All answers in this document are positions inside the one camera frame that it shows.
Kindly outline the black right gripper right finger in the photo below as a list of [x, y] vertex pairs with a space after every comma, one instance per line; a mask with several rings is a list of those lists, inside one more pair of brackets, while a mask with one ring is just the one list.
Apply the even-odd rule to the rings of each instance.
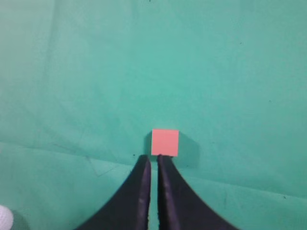
[[235, 230], [192, 190], [171, 157], [159, 155], [158, 218], [160, 230]]

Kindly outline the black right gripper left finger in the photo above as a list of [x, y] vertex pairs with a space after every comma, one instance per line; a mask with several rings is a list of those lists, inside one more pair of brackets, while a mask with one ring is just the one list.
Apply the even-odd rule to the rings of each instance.
[[151, 163], [141, 155], [122, 186], [79, 230], [147, 230]]

